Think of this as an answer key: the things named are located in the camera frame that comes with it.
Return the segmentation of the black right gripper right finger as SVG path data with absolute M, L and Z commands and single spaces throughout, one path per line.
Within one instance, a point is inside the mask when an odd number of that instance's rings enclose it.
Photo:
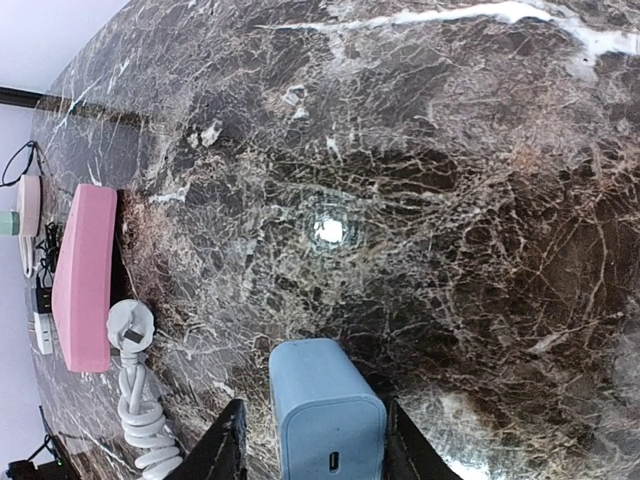
M 395 398 L 386 397 L 384 404 L 387 408 L 384 479 L 461 480 Z

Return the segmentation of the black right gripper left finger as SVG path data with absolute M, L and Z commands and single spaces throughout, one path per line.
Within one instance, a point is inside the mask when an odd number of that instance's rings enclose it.
M 167 480 L 245 480 L 246 407 L 231 400 Z

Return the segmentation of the blue charger block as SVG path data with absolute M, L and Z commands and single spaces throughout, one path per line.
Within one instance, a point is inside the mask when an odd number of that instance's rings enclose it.
M 340 345 L 284 342 L 269 356 L 284 479 L 380 479 L 387 410 Z

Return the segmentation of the white square plug adapter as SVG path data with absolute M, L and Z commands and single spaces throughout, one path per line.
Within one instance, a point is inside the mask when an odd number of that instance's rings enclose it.
M 52 315 L 49 313 L 33 313 L 36 343 L 42 355 L 53 353 Z

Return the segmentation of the pink triangular power strip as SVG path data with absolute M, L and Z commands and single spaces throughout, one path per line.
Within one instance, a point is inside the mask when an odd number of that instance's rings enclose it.
M 66 367 L 103 373 L 110 367 L 107 317 L 111 299 L 117 192 L 77 186 L 59 251 L 52 314 Z

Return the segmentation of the black power adapter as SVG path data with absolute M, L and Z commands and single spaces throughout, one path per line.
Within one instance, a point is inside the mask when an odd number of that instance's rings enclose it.
M 52 288 L 36 286 L 32 289 L 33 311 L 39 315 L 52 313 Z

